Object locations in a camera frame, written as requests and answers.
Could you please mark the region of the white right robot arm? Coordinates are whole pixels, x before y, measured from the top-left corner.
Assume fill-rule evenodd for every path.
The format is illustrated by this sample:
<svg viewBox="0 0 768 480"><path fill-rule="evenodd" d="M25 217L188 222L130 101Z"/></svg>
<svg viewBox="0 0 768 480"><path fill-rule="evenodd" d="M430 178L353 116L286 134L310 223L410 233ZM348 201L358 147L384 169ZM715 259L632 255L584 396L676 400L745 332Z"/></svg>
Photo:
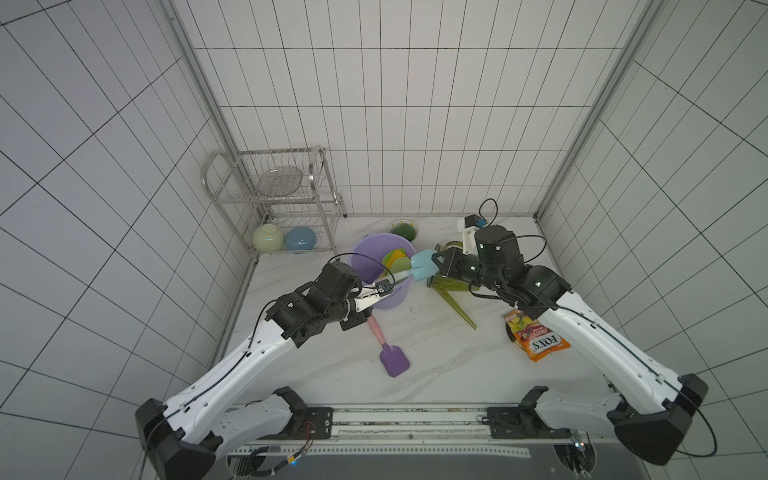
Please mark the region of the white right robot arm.
<svg viewBox="0 0 768 480"><path fill-rule="evenodd" d="M657 362L605 322L559 274L528 264L512 231L484 226L464 238L468 247L415 254L413 277L440 274L493 291L568 341L613 388L581 394L536 387L524 398L536 416L552 429L609 436L640 459L666 465L699 412L709 391L706 382Z"/></svg>

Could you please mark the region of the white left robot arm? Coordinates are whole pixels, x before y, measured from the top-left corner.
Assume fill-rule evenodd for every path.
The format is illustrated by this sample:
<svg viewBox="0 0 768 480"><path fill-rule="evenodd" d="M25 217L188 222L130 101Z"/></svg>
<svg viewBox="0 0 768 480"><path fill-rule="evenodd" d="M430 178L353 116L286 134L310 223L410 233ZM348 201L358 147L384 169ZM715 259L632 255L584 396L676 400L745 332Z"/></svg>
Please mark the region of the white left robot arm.
<svg viewBox="0 0 768 480"><path fill-rule="evenodd" d="M231 451L264 437L299 435L307 406L291 388L235 407L269 366L334 322L366 323L393 289L391 278L364 283L332 261L318 277L269 302L254 331L199 380L166 401L149 399L135 413L139 440L161 479L202 479Z"/></svg>

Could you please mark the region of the purple shovel pink handle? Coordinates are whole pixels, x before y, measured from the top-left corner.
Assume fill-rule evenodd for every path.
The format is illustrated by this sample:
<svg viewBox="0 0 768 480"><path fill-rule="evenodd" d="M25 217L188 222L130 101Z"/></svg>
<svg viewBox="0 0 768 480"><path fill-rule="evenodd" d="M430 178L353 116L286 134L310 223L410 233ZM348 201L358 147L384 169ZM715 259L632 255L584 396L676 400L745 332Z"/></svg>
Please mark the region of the purple shovel pink handle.
<svg viewBox="0 0 768 480"><path fill-rule="evenodd" d="M405 353L399 347L390 345L387 342L374 316L370 316L367 323L381 346L379 359L387 374L390 377L395 378L405 373L411 366Z"/></svg>

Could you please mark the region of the teal plastic shovel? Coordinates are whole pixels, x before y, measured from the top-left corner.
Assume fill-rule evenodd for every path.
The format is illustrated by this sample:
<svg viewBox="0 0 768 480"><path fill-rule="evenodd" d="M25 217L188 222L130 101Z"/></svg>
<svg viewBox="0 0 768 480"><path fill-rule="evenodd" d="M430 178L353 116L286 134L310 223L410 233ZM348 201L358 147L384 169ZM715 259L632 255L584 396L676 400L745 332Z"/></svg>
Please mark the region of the teal plastic shovel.
<svg viewBox="0 0 768 480"><path fill-rule="evenodd" d="M431 260L431 256L436 252L434 249L428 249L420 251L410 258L397 259L390 268L395 281L399 282L407 277L412 277L415 281L424 281L439 273L439 269Z"/></svg>

